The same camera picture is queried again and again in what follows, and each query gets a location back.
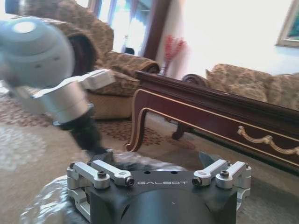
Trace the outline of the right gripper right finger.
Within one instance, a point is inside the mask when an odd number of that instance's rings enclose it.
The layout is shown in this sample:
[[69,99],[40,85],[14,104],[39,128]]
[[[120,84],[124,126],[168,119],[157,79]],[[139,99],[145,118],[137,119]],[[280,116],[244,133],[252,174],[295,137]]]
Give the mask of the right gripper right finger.
[[193,173],[194,186],[208,186],[214,179],[216,186],[222,189],[231,189],[233,186],[250,189],[252,168],[247,163],[237,161],[232,164],[217,155],[204,152],[199,154],[199,160],[204,168]]

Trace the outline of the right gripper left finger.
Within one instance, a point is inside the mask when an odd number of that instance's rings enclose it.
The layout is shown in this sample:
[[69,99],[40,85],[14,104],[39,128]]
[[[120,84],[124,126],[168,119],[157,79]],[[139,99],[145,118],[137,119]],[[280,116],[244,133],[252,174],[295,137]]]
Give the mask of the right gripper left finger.
[[97,154],[89,162],[78,161],[67,168],[67,186],[69,189],[94,186],[96,189],[106,189],[113,182],[117,186],[131,187],[135,179],[130,171],[119,169],[113,165],[111,150]]

